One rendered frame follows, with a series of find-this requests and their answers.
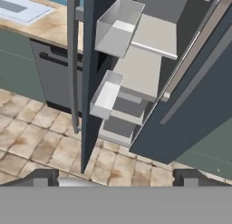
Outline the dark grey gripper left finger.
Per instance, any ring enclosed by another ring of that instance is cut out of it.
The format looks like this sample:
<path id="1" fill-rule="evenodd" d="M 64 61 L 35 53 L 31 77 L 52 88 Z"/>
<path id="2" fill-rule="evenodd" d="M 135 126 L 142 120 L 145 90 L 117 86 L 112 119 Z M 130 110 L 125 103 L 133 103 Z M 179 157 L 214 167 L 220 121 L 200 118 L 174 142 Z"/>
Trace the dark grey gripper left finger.
<path id="1" fill-rule="evenodd" d="M 57 169 L 35 169 L 24 178 L 4 183 L 15 187 L 58 187 L 59 171 Z"/>

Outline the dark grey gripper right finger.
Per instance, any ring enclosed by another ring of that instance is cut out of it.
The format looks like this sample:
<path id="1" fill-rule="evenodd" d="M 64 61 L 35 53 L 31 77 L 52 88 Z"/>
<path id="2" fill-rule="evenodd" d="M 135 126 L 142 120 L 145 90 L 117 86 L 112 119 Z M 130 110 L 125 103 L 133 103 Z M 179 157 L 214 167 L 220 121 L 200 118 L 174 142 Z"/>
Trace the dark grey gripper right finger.
<path id="1" fill-rule="evenodd" d="M 175 169 L 173 185 L 182 187 L 227 186 L 225 182 L 209 179 L 196 169 Z"/>

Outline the dark blue fridge door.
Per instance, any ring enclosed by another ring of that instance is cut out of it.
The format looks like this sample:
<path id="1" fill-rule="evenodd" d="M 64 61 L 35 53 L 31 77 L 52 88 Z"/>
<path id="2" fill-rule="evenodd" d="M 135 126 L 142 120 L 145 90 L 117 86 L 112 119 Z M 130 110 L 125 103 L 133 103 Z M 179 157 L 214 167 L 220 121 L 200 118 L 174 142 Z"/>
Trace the dark blue fridge door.
<path id="1" fill-rule="evenodd" d="M 232 41 L 192 94 L 166 124 L 160 121 L 185 91 L 219 40 L 232 26 L 232 0 L 220 0 L 220 18 L 167 102 L 158 102 L 141 128 L 130 151 L 170 163 L 232 117 Z"/>

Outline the grey freezer drawer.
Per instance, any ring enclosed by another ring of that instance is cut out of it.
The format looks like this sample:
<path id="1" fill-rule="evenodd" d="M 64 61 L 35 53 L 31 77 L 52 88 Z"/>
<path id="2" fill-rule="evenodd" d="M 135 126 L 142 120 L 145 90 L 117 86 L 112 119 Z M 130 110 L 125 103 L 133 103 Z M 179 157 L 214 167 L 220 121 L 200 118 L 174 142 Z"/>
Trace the grey freezer drawer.
<path id="1" fill-rule="evenodd" d="M 148 101 L 127 93 L 119 92 L 111 116 L 142 125 Z"/>
<path id="2" fill-rule="evenodd" d="M 101 123 L 99 135 L 105 140 L 130 147 L 135 127 L 135 123 L 111 116 Z"/>

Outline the small grey door bin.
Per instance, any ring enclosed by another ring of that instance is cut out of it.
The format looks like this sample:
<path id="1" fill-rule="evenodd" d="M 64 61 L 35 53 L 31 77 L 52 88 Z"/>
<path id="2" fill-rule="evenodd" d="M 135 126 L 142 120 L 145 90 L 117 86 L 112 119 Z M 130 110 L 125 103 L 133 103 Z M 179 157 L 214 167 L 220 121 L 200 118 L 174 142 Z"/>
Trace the small grey door bin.
<path id="1" fill-rule="evenodd" d="M 124 76 L 107 70 L 90 102 L 90 115 L 108 120 Z"/>

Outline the dark blue open freezer door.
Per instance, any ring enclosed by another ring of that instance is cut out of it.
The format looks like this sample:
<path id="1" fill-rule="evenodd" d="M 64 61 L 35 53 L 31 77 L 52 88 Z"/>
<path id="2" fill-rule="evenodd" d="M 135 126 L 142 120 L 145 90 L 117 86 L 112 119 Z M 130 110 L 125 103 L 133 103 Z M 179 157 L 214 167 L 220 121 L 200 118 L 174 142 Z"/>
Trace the dark blue open freezer door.
<path id="1" fill-rule="evenodd" d="M 94 50 L 96 25 L 115 1 L 84 0 L 83 3 L 81 174 L 85 172 L 102 124 L 100 118 L 90 115 L 90 102 L 106 71 L 116 61 L 115 57 Z"/>

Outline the large grey door bin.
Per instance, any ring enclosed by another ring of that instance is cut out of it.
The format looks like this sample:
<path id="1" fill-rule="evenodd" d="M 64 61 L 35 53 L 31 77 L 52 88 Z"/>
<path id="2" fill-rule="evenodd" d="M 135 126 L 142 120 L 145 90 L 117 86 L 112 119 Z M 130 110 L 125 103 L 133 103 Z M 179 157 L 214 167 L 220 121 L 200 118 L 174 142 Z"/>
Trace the large grey door bin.
<path id="1" fill-rule="evenodd" d="M 144 7 L 136 1 L 116 0 L 97 20 L 95 50 L 124 58 Z"/>

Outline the green base cupboard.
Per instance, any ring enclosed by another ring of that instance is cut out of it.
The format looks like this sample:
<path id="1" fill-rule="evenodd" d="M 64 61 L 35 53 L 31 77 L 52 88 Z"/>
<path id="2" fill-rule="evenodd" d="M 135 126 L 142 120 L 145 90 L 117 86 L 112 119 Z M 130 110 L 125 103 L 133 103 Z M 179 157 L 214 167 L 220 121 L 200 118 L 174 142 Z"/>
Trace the green base cupboard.
<path id="1" fill-rule="evenodd" d="M 176 162 L 232 180 L 232 117 L 185 151 Z"/>
<path id="2" fill-rule="evenodd" d="M 30 39 L 0 29 L 0 88 L 45 102 Z"/>

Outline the grey dishwasher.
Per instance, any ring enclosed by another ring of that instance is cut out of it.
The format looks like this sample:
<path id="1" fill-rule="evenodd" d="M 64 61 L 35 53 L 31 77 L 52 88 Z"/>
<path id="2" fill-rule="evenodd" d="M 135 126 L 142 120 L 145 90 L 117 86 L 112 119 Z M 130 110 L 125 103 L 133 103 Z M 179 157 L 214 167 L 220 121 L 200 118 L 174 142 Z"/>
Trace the grey dishwasher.
<path id="1" fill-rule="evenodd" d="M 46 61 L 39 57 L 39 53 L 44 52 L 53 58 L 68 63 L 67 50 L 35 39 L 30 39 L 30 43 L 47 105 L 56 110 L 70 113 L 68 67 Z"/>

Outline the white sink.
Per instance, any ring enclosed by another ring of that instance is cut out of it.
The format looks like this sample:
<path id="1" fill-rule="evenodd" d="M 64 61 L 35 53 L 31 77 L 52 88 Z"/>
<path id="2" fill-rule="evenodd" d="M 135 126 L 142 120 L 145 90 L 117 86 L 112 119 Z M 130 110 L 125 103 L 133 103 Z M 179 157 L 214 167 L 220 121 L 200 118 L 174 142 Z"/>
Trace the white sink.
<path id="1" fill-rule="evenodd" d="M 0 0 L 0 18 L 30 25 L 49 15 L 54 8 L 31 0 Z"/>

